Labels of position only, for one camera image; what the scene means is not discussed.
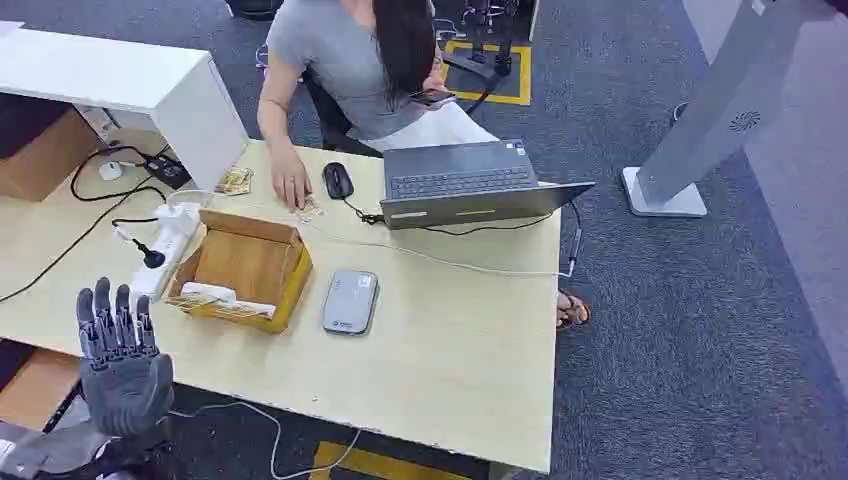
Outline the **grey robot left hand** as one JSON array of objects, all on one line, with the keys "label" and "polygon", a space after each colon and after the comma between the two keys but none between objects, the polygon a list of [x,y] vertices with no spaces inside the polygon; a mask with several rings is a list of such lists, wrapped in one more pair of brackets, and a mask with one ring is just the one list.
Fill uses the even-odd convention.
[{"label": "grey robot left hand", "polygon": [[128,285],[110,295],[107,277],[82,289],[76,301],[82,392],[96,429],[111,437],[155,426],[173,402],[173,362],[158,348],[150,300],[130,305]]}]

